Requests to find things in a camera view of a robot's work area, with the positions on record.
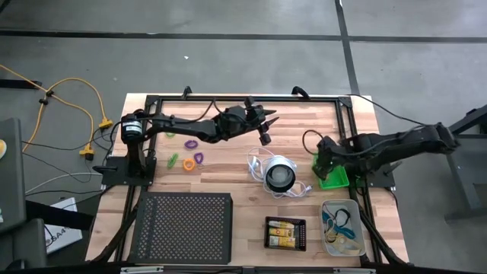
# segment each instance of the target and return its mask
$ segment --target green ring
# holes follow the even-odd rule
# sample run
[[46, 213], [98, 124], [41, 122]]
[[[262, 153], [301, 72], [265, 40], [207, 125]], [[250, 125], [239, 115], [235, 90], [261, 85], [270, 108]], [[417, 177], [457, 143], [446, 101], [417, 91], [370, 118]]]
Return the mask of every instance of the green ring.
[[173, 156], [171, 156], [167, 162], [167, 168], [171, 169], [176, 164], [178, 157], [179, 155], [177, 153], [174, 153]]

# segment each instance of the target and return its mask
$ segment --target wooden tabletop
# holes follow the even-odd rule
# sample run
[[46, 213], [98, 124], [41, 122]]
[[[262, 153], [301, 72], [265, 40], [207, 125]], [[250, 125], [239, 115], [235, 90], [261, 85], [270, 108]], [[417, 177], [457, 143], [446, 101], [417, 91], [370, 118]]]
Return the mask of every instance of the wooden tabletop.
[[[146, 95], [127, 94], [123, 114], [143, 109]], [[352, 103], [358, 133], [378, 133], [372, 104], [359, 97], [353, 97]], [[162, 111], [167, 115], [174, 114], [182, 118], [195, 119], [203, 114], [208, 104], [209, 102], [164, 102]], [[221, 109], [232, 105], [235, 105], [235, 102], [218, 102], [218, 107]], [[298, 180], [313, 185], [313, 190], [306, 197], [274, 199], [264, 191], [262, 183], [256, 182], [249, 175], [246, 156], [251, 148], [260, 146], [258, 132], [251, 132], [214, 145], [199, 142], [199, 147], [195, 151], [187, 151], [183, 148], [183, 143], [191, 139], [189, 136], [176, 135], [169, 139], [165, 134], [158, 135], [156, 144], [158, 165], [154, 183], [149, 191], [230, 193], [234, 201], [230, 265], [359, 266], [357, 257], [331, 256], [322, 248], [321, 220], [318, 216], [320, 205], [327, 199], [349, 199], [349, 192], [347, 189], [322, 191], [311, 170], [312, 156], [303, 149], [301, 144], [301, 136], [307, 129], [315, 129], [323, 135], [329, 135], [335, 140], [339, 139], [335, 107], [330, 103], [296, 102], [272, 102], [262, 103], [262, 105], [268, 110], [277, 110], [268, 119], [274, 116], [280, 117], [269, 130], [272, 142], [266, 148], [276, 155], [283, 155], [293, 160], [298, 165]], [[213, 117], [216, 113], [216, 110], [211, 109], [206, 117]], [[318, 141], [317, 136], [309, 135], [306, 138], [306, 144], [310, 149], [316, 148]], [[193, 171], [185, 171], [182, 168], [183, 159], [192, 158], [196, 152], [204, 153], [204, 166]], [[167, 159], [173, 153], [178, 153], [180, 156], [176, 165], [168, 170]], [[114, 155], [125, 154], [126, 146], [117, 134]], [[256, 151], [253, 155], [258, 155], [260, 158], [267, 157], [263, 151]], [[95, 258], [118, 230], [126, 193], [127, 186], [115, 186], [101, 197], [87, 260]], [[378, 231], [394, 252], [407, 261], [406, 246], [393, 197], [386, 190], [376, 188], [370, 190], [370, 196]], [[305, 219], [307, 251], [265, 249], [263, 237], [266, 216]], [[370, 237], [363, 225], [362, 229], [367, 255], [372, 260]], [[124, 258], [129, 254], [132, 232], [133, 226], [127, 234]]]

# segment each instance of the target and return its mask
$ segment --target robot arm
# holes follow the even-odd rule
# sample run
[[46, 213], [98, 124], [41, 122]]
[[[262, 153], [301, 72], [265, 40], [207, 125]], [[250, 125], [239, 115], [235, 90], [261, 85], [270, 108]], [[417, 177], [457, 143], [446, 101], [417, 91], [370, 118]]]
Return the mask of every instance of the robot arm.
[[[214, 103], [213, 101], [208, 106], [208, 110]], [[142, 144], [160, 132], [195, 136], [201, 141], [213, 144], [258, 130], [262, 145], [268, 145], [271, 142], [271, 138], [266, 132], [278, 117], [266, 122], [266, 116], [275, 113], [275, 110], [264, 110], [262, 105], [254, 106], [253, 98], [248, 97], [245, 100], [245, 108], [234, 106], [223, 112], [218, 110], [218, 112], [217, 116], [203, 120], [181, 119], [174, 115], [154, 115], [146, 113], [144, 110], [136, 110], [134, 113], [123, 116], [121, 127], [122, 141], [127, 145], [128, 151], [126, 155], [127, 176], [143, 177], [145, 175], [146, 163]], [[152, 127], [144, 132], [141, 123], [143, 120], [152, 121]]]
[[450, 130], [441, 123], [415, 126], [406, 132], [389, 135], [359, 134], [339, 145], [326, 136], [317, 145], [314, 173], [326, 179], [334, 167], [342, 165], [348, 174], [363, 176], [382, 165], [421, 153], [450, 154], [458, 146]]

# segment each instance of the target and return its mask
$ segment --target plastic container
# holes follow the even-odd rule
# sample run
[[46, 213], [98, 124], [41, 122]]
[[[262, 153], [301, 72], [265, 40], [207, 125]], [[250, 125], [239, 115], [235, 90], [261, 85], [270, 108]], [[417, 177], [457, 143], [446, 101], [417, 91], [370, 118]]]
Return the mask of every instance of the plastic container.
[[[313, 165], [315, 165], [316, 162], [317, 156], [314, 156]], [[332, 190], [339, 187], [346, 187], [350, 184], [349, 179], [347, 178], [347, 173], [345, 172], [345, 168], [343, 166], [333, 168], [332, 172], [328, 174], [326, 180], [322, 180], [318, 177], [317, 179], [322, 190]]]
[[[269, 221], [286, 221], [292, 223], [297, 229], [296, 233], [296, 246], [295, 247], [270, 247], [269, 246]], [[266, 231], [264, 234], [264, 247], [281, 250], [296, 250], [306, 251], [306, 220], [293, 219], [293, 218], [280, 218], [280, 217], [266, 217]]]
[[[323, 223], [323, 218], [321, 212], [323, 211], [324, 205], [328, 208], [328, 210], [335, 214], [339, 209], [346, 209], [350, 213], [350, 220], [345, 225], [345, 228], [350, 228], [355, 233], [355, 239], [358, 244], [362, 246], [360, 253], [357, 255], [347, 255], [340, 253], [333, 247], [331, 244], [328, 244], [325, 241], [325, 224]], [[365, 254], [365, 242], [364, 242], [364, 233], [362, 232], [361, 221], [360, 221], [360, 212], [358, 210], [358, 205], [354, 200], [350, 199], [340, 199], [340, 200], [327, 200], [321, 204], [320, 211], [319, 211], [319, 218], [321, 223], [321, 243], [323, 245], [323, 249], [328, 251], [332, 256], [361, 256]]]

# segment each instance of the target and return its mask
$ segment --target gray floor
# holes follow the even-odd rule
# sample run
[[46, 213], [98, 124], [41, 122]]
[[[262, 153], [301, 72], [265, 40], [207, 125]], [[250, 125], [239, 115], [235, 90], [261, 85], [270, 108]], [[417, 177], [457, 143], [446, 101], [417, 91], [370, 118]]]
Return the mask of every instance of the gray floor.
[[[378, 36], [484, 37], [487, 2], [470, 0], [342, 0], [349, 34]], [[158, 33], [340, 34], [332, 0], [17, 0], [0, 14], [0, 27]], [[361, 94], [395, 113], [425, 123], [449, 125], [487, 100], [485, 44], [352, 43]], [[288, 93], [300, 85], [311, 94], [350, 93], [341, 42], [262, 40], [121, 40], [0, 37], [0, 63], [46, 85], [82, 77], [101, 92], [107, 115], [120, 115], [129, 92]], [[0, 78], [14, 78], [0, 71]], [[64, 84], [63, 98], [100, 117], [92, 91]], [[42, 94], [1, 90], [0, 119], [22, 121], [24, 139], [35, 125]], [[383, 133], [410, 127], [377, 111]], [[53, 101], [36, 142], [74, 147], [88, 140], [86, 117]], [[77, 151], [31, 147], [29, 154], [69, 172], [85, 172]], [[101, 162], [101, 149], [95, 163]], [[57, 170], [24, 159], [26, 188]], [[409, 258], [419, 266], [485, 272], [487, 222], [447, 225], [443, 216], [461, 209], [445, 157], [421, 155], [394, 172], [399, 213]], [[59, 180], [41, 190], [95, 190], [90, 183]], [[67, 194], [32, 199], [53, 203]], [[81, 210], [93, 212], [96, 203]], [[84, 244], [51, 257], [52, 263], [81, 260]]]

